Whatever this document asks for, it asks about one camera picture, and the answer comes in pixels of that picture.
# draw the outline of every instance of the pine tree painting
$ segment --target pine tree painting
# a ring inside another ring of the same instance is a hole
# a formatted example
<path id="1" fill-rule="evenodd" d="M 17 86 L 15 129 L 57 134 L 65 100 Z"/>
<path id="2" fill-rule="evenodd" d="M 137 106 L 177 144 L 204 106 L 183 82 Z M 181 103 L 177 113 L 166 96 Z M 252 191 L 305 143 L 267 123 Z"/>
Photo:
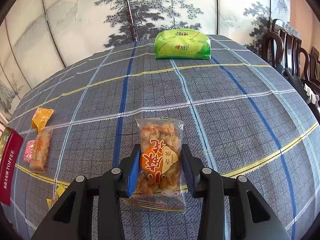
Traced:
<path id="1" fill-rule="evenodd" d="M 97 6 L 108 5 L 115 11 L 115 14 L 107 16 L 104 22 L 110 23 L 112 28 L 119 28 L 120 33 L 110 35 L 108 43 L 104 44 L 106 48 L 133 41 L 126 0 L 98 0 L 94 4 Z M 189 25 L 188 22 L 181 19 L 179 12 L 181 10 L 187 13 L 190 20 L 197 18 L 198 14 L 203 14 L 200 8 L 186 3 L 186 0 L 129 0 L 129 4 L 133 27 L 139 40 L 154 38 L 163 30 L 176 28 L 198 30 L 201 28 L 200 23 Z M 158 27 L 154 24 L 155 22 L 160 23 Z"/>
<path id="2" fill-rule="evenodd" d="M 251 50 L 258 56 L 261 56 L 261 44 L 263 35 L 267 32 L 269 26 L 270 8 L 264 7 L 260 2 L 252 3 L 252 8 L 244 9 L 244 16 L 256 16 L 256 19 L 251 22 L 254 26 L 253 31 L 249 34 L 254 37 L 249 44 L 244 44 L 244 47 Z"/>
<path id="3" fill-rule="evenodd" d="M 19 94 L 19 92 L 23 88 L 23 86 L 18 85 L 13 74 L 11 75 L 11 78 L 11 85 L 13 88 L 12 90 L 0 81 L 0 104 L 6 114 L 9 113 L 9 110 L 11 109 L 13 99 Z"/>

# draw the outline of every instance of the transparent plastic bag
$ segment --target transparent plastic bag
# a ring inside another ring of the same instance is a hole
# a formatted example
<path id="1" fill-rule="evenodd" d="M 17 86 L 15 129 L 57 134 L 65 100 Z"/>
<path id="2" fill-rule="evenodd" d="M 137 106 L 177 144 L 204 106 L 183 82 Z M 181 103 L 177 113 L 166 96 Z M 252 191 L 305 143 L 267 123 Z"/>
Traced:
<path id="1" fill-rule="evenodd" d="M 37 135 L 30 159 L 30 170 L 32 172 L 46 172 L 52 132 L 53 126 L 48 126 Z"/>
<path id="2" fill-rule="evenodd" d="M 65 187 L 62 184 L 60 184 L 57 190 L 53 193 L 52 199 L 47 198 L 47 204 L 48 204 L 49 210 L 56 203 L 56 201 L 61 197 L 61 195 L 65 192 L 65 190 L 66 190 Z"/>
<path id="3" fill-rule="evenodd" d="M 155 39 L 156 59 L 195 58 L 210 59 L 210 39 L 192 29 L 172 29 L 158 33 Z"/>
<path id="4" fill-rule="evenodd" d="M 136 190 L 127 202 L 164 211 L 185 211 L 181 190 L 183 122 L 169 118 L 136 119 L 141 155 Z"/>

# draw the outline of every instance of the wall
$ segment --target wall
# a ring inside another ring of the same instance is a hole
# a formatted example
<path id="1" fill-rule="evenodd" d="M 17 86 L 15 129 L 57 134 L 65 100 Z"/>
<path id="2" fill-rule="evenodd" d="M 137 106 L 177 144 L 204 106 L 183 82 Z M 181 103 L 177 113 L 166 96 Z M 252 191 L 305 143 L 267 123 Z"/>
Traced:
<path id="1" fill-rule="evenodd" d="M 0 111 L 65 66 L 174 28 L 228 36 L 259 55 L 270 20 L 290 20 L 290 0 L 17 0 L 0 26 Z"/>
<path id="2" fill-rule="evenodd" d="M 308 53 L 311 52 L 313 46 L 320 51 L 320 22 L 316 15 L 313 13 L 306 0 L 290 0 L 290 2 L 290 25 L 301 34 L 301 46 Z M 301 54 L 300 67 L 302 77 L 304 77 L 304 63 L 305 58 Z"/>

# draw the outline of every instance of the yellow snack packet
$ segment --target yellow snack packet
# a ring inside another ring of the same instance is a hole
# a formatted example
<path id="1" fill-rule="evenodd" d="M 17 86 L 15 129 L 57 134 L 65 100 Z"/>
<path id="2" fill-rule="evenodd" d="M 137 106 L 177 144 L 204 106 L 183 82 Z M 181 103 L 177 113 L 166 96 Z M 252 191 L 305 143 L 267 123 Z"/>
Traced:
<path id="1" fill-rule="evenodd" d="M 36 110 L 35 114 L 32 117 L 31 127 L 33 129 L 38 129 L 38 133 L 45 127 L 49 118 L 53 114 L 53 109 L 40 108 Z"/>
<path id="2" fill-rule="evenodd" d="M 48 208 L 50 209 L 51 208 L 51 199 L 47 198 L 47 204 L 48 204 Z"/>
<path id="3" fill-rule="evenodd" d="M 59 195 L 59 197 L 61 197 L 62 193 L 65 192 L 65 188 L 62 184 L 60 184 L 60 186 L 57 188 L 56 193 Z"/>
<path id="4" fill-rule="evenodd" d="M 52 199 L 47 198 L 48 208 L 52 208 L 52 206 L 56 203 L 56 201 L 61 197 L 61 195 L 65 192 L 65 187 L 60 184 L 57 190 L 53 193 Z"/>

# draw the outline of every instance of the table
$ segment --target table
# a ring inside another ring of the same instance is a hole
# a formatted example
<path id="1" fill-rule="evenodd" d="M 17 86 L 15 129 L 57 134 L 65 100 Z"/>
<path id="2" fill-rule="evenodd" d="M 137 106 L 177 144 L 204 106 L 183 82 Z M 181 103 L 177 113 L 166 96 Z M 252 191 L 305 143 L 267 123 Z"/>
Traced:
<path id="1" fill-rule="evenodd" d="M 320 209 L 320 127 L 292 86 L 265 61 L 219 35 L 210 60 L 154 59 L 154 40 L 96 53 L 55 73 L 24 96 L 10 127 L 24 138 L 4 211 L 24 239 L 48 212 L 60 184 L 100 176 L 139 142 L 135 118 L 185 123 L 183 143 L 220 174 L 246 174 L 292 239 L 300 239 Z M 23 162 L 37 107 L 54 109 L 47 173 Z M 196 239 L 201 199 L 185 195 L 186 212 L 155 212 L 121 204 L 126 239 Z M 97 239 L 97 201 L 92 239 Z M 225 198 L 226 239 L 230 238 Z"/>

